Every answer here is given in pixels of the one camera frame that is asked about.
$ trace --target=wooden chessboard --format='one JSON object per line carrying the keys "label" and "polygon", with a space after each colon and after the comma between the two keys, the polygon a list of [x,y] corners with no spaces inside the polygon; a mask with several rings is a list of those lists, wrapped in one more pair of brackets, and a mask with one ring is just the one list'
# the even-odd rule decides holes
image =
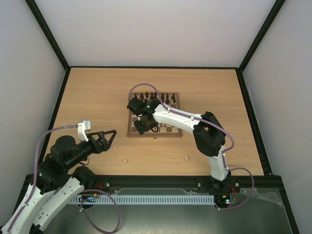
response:
{"label": "wooden chessboard", "polygon": [[[179,93],[160,92],[160,94],[164,94],[164,99],[163,99],[164,103],[166,103],[168,106],[171,106],[173,108],[180,109]],[[137,96],[137,98],[145,102],[150,101],[151,96],[152,98],[154,98],[155,96],[154,93],[151,93],[151,92],[149,92],[148,95],[146,95],[146,92],[133,92],[131,93],[131,95],[132,97]],[[153,132],[152,130],[149,130],[148,132],[145,132],[143,135],[140,135],[134,126],[134,122],[136,120],[137,120],[137,116],[133,115],[129,111],[128,132],[127,132],[128,137],[182,137],[181,129],[175,126],[169,125],[169,124],[165,124],[165,123],[158,124],[157,132],[156,132],[157,127],[155,127],[153,129],[155,132]]]}

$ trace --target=wall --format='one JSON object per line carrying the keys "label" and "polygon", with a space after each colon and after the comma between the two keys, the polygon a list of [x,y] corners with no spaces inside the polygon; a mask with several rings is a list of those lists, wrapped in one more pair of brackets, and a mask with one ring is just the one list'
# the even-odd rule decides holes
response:
{"label": "wall", "polygon": [[312,1],[288,0],[246,71],[274,174],[301,233],[311,233]]}
{"label": "wall", "polygon": [[237,67],[275,0],[36,2],[70,65]]}
{"label": "wall", "polygon": [[0,226],[13,213],[64,70],[23,0],[0,1]]}

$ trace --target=perforated metal strip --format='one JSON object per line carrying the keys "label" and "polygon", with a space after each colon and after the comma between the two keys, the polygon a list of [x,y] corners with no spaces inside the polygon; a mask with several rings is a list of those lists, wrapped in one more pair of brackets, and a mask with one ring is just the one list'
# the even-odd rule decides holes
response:
{"label": "perforated metal strip", "polygon": [[[214,196],[209,195],[115,195],[118,205],[214,205]],[[81,195],[71,199],[69,204],[80,204]],[[112,201],[101,195],[100,198],[89,198],[83,204],[111,205]]]}

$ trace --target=wooden tabletop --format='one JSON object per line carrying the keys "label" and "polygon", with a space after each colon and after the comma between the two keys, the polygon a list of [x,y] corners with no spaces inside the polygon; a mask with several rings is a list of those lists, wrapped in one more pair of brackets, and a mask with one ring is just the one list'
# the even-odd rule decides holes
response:
{"label": "wooden tabletop", "polygon": [[[226,153],[229,168],[245,167],[263,175],[235,70],[72,68],[54,127],[91,120],[91,132],[116,129],[110,150],[91,155],[89,168],[97,175],[210,175],[205,155],[194,137],[183,131],[182,138],[128,138],[128,92],[138,83],[149,83],[161,92],[178,92],[181,109],[191,113],[214,113],[235,140]],[[136,91],[153,91],[138,87]],[[53,132],[47,153],[56,139],[74,136],[77,130]],[[226,138],[226,147],[231,141]],[[234,171],[233,175],[247,175]]]}

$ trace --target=black metal frame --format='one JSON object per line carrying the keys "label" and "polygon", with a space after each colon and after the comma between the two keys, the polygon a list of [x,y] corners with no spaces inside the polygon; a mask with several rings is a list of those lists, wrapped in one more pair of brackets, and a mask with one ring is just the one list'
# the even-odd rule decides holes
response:
{"label": "black metal frame", "polygon": [[[53,115],[49,124],[49,130],[53,128],[54,122],[57,117],[60,102],[66,87],[66,83],[71,71],[71,68],[76,67],[88,67],[88,68],[151,68],[151,69],[235,69],[244,103],[246,106],[246,111],[252,128],[253,136],[255,139],[256,147],[258,150],[259,158],[261,161],[261,166],[263,168],[263,176],[254,176],[255,186],[257,188],[278,188],[282,197],[282,201],[285,205],[286,212],[289,218],[290,225],[292,227],[293,233],[299,233],[297,224],[295,222],[288,197],[285,192],[285,188],[280,176],[273,175],[270,162],[263,144],[263,140],[260,134],[259,126],[255,117],[254,109],[250,100],[250,96],[246,87],[246,83],[243,77],[243,71],[247,67],[249,61],[254,55],[256,49],[264,38],[266,32],[268,31],[270,25],[277,16],[279,10],[283,6],[285,0],[276,0],[271,11],[269,12],[267,18],[265,19],[262,27],[260,28],[257,36],[255,37],[251,47],[249,48],[247,54],[245,55],[240,67],[152,67],[152,66],[69,66],[66,61],[62,51],[60,50],[51,30],[49,29],[43,15],[41,14],[36,2],[34,0],[25,0],[28,4],[30,10],[32,11],[34,17],[36,18],[38,24],[40,25],[42,31],[46,35],[48,41],[50,42],[53,50],[55,51],[58,59],[60,60],[64,70],[66,71],[64,80],[58,95],[57,103],[55,105]],[[50,135],[45,138],[42,151],[39,157],[39,162],[43,160],[47,145],[50,139]],[[199,192],[206,192],[209,188],[205,186],[198,187],[198,183],[204,184],[203,181],[207,180],[208,176],[110,176],[110,175],[98,175],[97,181],[102,184],[109,183],[110,188],[125,188],[125,187],[136,187],[136,188],[190,188],[197,189]],[[250,188],[251,180],[249,176],[232,176],[232,180],[238,182],[241,188]],[[27,185],[32,182],[32,175],[26,177],[25,183],[23,185],[22,191],[19,195],[17,206],[20,204],[22,198],[25,195]]]}

